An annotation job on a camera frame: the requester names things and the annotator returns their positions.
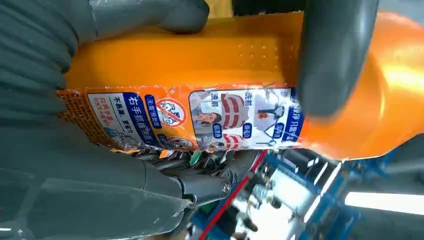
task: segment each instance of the gray machine part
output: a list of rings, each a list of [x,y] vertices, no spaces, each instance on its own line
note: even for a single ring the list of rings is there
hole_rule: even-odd
[[[226,178],[235,186],[239,183],[251,170],[253,164],[258,160],[261,151],[244,150],[238,151],[234,158],[227,161],[227,166],[219,173],[219,177]]]
[[[200,207],[230,195],[230,181],[219,176],[187,174],[178,176],[185,198],[191,199],[193,206]]]
[[[79,44],[136,25],[194,33],[208,14],[203,0],[0,1],[2,234],[124,239],[179,224],[189,202],[178,182],[58,120],[66,105],[56,90]]]
[[[424,134],[419,134],[394,150],[391,162],[384,168],[388,175],[424,172]]]
[[[362,66],[379,0],[308,0],[300,45],[298,94],[302,110],[335,114],[348,100]]]

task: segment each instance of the prohibition symbol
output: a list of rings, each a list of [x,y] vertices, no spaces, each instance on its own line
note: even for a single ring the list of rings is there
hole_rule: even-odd
[[[162,98],[156,101],[160,121],[170,127],[182,125],[187,118],[183,105],[172,98]]]

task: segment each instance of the finger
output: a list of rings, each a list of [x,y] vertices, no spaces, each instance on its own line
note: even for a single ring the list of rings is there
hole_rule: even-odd
[[[204,0],[90,0],[89,4],[100,38],[144,25],[176,33],[196,33],[209,15]]]
[[[344,106],[368,53],[379,0],[309,0],[303,18],[297,89],[304,112]]]

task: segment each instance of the orange plastic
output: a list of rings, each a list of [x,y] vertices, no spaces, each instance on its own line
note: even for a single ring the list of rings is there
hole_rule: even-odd
[[[158,86],[167,95],[225,86],[293,87],[302,13],[211,19],[195,35],[144,29],[82,47],[67,88]],[[424,29],[380,12],[360,80],[332,119],[307,118],[299,142],[335,159],[380,156],[423,131]],[[185,127],[181,134],[193,134]]]

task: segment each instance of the plastic bottle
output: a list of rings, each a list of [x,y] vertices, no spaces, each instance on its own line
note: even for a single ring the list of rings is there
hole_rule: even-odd
[[[206,150],[294,146],[339,160],[383,155],[422,132],[424,29],[418,23],[379,13],[348,103],[331,119],[312,119],[299,112],[294,88],[302,17],[211,19],[195,35],[144,29],[82,47],[66,75],[67,89],[58,93],[68,104],[60,116],[114,148],[143,142]],[[126,104],[124,112],[116,104]],[[215,106],[220,119],[205,116]],[[130,119],[121,118],[120,109]],[[261,131],[273,115],[281,124]],[[269,122],[258,126],[263,119]]]

